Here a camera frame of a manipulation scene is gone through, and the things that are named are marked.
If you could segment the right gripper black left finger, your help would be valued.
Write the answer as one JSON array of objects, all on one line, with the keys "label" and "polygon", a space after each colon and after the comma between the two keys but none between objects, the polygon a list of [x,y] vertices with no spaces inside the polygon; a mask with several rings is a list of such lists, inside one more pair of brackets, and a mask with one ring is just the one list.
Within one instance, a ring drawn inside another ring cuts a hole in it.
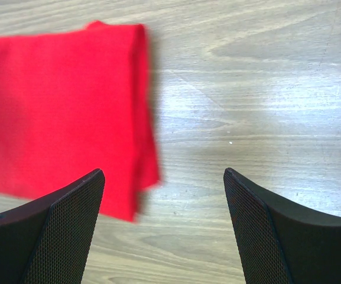
[{"label": "right gripper black left finger", "polygon": [[81,283],[105,185],[96,169],[0,213],[0,283]]}]

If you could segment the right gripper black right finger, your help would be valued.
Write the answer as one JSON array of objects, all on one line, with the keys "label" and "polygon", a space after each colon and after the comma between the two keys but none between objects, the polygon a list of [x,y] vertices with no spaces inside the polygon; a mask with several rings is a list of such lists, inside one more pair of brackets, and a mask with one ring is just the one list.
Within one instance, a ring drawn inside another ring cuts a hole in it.
[{"label": "right gripper black right finger", "polygon": [[246,283],[341,283],[341,217],[284,198],[231,168],[223,181]]}]

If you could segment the red t shirt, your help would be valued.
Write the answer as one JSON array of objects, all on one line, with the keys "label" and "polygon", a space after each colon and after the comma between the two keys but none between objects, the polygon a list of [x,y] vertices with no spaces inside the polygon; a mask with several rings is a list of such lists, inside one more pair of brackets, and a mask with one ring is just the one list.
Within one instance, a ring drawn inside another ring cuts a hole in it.
[{"label": "red t shirt", "polygon": [[132,222],[160,181],[142,24],[0,37],[0,193],[36,199],[94,169],[100,213]]}]

